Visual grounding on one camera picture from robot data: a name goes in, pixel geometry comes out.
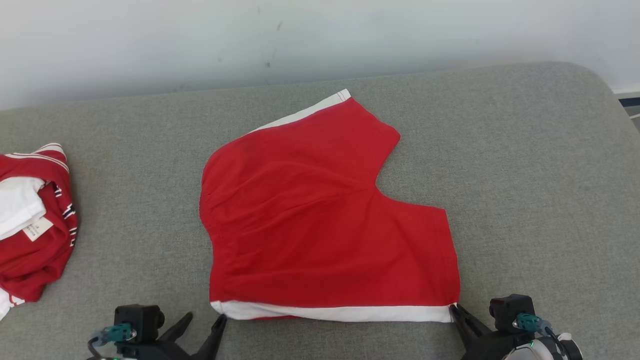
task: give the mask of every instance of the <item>clothing label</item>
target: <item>clothing label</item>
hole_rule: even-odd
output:
[[[38,221],[22,229],[22,231],[24,231],[24,234],[26,234],[31,241],[36,241],[40,235],[44,234],[44,232],[52,226],[52,222],[48,221],[45,217],[41,217]]]

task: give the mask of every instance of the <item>red and white shirt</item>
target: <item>red and white shirt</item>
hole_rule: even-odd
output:
[[[376,187],[399,139],[343,90],[216,151],[200,198],[212,307],[235,319],[452,321],[460,278],[445,211]]]
[[[0,320],[62,276],[77,233],[60,144],[0,155]]]

